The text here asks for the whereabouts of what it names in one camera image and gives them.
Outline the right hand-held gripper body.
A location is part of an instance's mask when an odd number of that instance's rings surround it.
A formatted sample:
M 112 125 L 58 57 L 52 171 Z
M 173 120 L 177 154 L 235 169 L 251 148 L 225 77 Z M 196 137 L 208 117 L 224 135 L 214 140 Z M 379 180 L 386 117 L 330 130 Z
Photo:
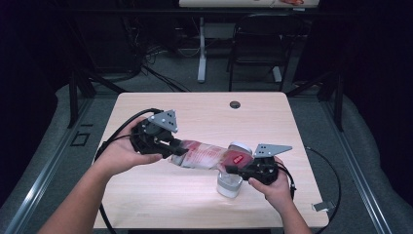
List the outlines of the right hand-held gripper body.
M 278 179 L 279 171 L 288 174 L 287 168 L 277 162 L 275 156 L 291 149 L 288 145 L 258 144 L 253 160 L 242 168 L 243 180 L 253 177 L 265 185 L 270 185 Z

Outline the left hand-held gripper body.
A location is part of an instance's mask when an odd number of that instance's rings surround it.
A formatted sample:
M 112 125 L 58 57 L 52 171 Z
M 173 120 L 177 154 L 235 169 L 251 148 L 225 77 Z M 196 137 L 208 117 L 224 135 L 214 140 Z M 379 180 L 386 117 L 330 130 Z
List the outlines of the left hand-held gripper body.
M 175 137 L 178 131 L 175 110 L 145 109 L 134 115 L 138 118 L 146 113 L 145 117 L 131 130 L 131 145 L 140 154 L 161 154 L 167 150 L 176 150 L 178 147 L 168 147 L 167 143 Z

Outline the clear jar with grey lid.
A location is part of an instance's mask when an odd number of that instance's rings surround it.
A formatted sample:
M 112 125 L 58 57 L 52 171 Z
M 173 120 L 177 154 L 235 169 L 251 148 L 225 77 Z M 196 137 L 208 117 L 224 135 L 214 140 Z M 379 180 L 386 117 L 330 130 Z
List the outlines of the clear jar with grey lid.
M 247 145 L 236 141 L 231 142 L 228 149 L 246 153 L 248 156 L 252 154 L 252 150 Z M 217 191 L 228 198 L 237 197 L 242 184 L 243 179 L 239 175 L 220 172 L 217 176 Z

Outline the clear white sugar pouch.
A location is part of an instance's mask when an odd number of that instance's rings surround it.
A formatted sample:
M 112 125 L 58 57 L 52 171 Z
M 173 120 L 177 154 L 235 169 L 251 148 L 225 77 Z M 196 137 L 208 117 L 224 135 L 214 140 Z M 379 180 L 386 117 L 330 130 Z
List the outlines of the clear white sugar pouch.
M 187 169 L 225 172 L 227 166 L 240 169 L 253 160 L 251 149 L 236 141 L 224 148 L 195 140 L 183 140 L 180 147 L 187 149 L 187 152 L 181 156 L 171 155 L 169 161 Z

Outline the person's right hand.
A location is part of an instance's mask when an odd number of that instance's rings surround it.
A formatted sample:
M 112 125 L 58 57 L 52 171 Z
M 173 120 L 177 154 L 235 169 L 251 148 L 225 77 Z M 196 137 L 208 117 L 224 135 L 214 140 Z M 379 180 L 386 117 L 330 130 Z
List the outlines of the person's right hand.
M 294 203 L 285 172 L 279 171 L 277 180 L 270 185 L 265 185 L 253 177 L 248 180 L 248 183 L 261 192 L 280 215 L 286 215 L 293 211 Z

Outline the person's left hand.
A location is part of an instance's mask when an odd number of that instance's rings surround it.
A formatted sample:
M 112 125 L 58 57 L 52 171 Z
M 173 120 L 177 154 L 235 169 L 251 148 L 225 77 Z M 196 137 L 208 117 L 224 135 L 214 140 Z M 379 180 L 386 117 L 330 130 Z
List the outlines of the person's left hand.
M 138 117 L 127 124 L 118 133 L 116 139 L 108 144 L 94 162 L 93 167 L 98 168 L 105 176 L 111 177 L 128 171 L 135 166 L 148 165 L 160 161 L 162 159 L 161 154 L 141 155 L 131 145 L 129 137 L 131 129 L 143 120 L 143 117 Z

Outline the grey tape strip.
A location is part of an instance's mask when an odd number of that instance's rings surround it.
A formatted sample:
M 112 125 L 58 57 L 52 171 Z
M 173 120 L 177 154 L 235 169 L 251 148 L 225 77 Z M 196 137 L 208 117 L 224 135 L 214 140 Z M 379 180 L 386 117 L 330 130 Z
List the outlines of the grey tape strip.
M 312 205 L 312 208 L 316 212 L 329 212 L 335 208 L 335 204 L 332 201 L 323 201 Z

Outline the black metal stand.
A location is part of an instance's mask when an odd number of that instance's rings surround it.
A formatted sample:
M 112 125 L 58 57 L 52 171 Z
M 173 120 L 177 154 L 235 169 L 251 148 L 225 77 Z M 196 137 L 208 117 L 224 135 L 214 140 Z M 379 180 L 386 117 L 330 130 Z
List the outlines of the black metal stand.
M 326 72 L 315 79 L 305 82 L 298 88 L 287 92 L 286 95 L 289 98 L 298 96 L 316 84 L 321 84 L 319 92 L 317 93 L 317 98 L 319 101 L 330 101 L 332 95 L 334 95 L 333 122 L 337 129 L 340 132 L 343 132 L 342 110 L 344 99 L 344 79 L 339 72 Z
M 118 87 L 112 82 L 104 79 L 102 76 L 93 73 L 86 68 L 75 67 L 72 70 L 68 83 L 70 107 L 70 120 L 68 128 L 72 128 L 79 118 L 78 92 L 81 92 L 85 98 L 94 98 L 96 95 L 96 90 L 92 84 L 92 81 L 103 85 L 117 94 L 126 92 L 125 89 Z

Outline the white-legged wooden desk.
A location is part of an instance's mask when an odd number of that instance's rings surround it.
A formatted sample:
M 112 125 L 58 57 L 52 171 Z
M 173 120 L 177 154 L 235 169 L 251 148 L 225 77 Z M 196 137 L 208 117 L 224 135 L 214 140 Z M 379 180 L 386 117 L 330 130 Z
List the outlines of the white-legged wooden desk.
M 179 0 L 179 7 L 183 8 L 227 8 L 227 9 L 294 9 L 305 11 L 319 6 L 320 0 L 304 0 L 304 4 L 292 6 L 280 0 Z M 206 80 L 207 54 L 204 18 L 200 19 L 200 63 L 198 72 L 198 82 L 204 83 Z

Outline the black metal chair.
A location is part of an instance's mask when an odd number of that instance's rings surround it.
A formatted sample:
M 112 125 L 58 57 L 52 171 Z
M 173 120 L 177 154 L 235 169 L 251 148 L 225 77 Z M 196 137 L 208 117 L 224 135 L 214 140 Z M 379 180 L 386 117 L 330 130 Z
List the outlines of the black metal chair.
M 279 90 L 289 67 L 292 49 L 304 28 L 304 21 L 294 15 L 250 14 L 234 26 L 232 47 L 227 63 L 229 90 L 234 81 L 234 67 L 275 67 L 282 69 Z

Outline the aluminium floor rail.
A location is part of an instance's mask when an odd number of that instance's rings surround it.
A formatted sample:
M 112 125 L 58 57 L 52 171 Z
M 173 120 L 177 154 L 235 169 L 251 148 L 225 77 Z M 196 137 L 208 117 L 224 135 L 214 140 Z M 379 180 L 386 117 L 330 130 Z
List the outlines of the aluminium floor rail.
M 333 108 L 328 102 L 322 101 L 320 103 L 323 112 L 326 115 L 329 125 L 331 126 L 333 133 L 336 135 L 340 147 L 344 152 L 344 160 L 346 166 L 350 172 L 353 182 L 356 185 L 358 194 L 370 216 L 370 219 L 376 229 L 377 234 L 393 234 L 389 223 L 387 222 L 381 207 L 379 206 L 376 196 L 371 190 L 366 177 L 358 164 L 356 154 L 351 148 L 347 136 L 344 132 L 341 132 L 335 124 L 333 118 Z
M 54 151 L 53 157 L 46 162 L 44 168 L 28 190 L 26 196 L 24 197 L 24 200 L 19 206 L 19 209 L 8 225 L 5 234 L 21 234 L 24 230 L 27 222 L 30 220 L 38 203 L 42 199 L 50 182 L 52 181 L 53 176 L 55 175 L 56 170 L 58 169 L 63 159 L 63 153 L 69 146 L 69 141 L 74 139 L 77 135 L 77 130 L 80 127 L 80 122 L 87 115 L 93 102 L 94 101 L 92 99 L 86 98 L 80 105 L 77 121 L 72 125 L 70 129 L 65 131 L 62 139 L 57 145 L 56 150 Z

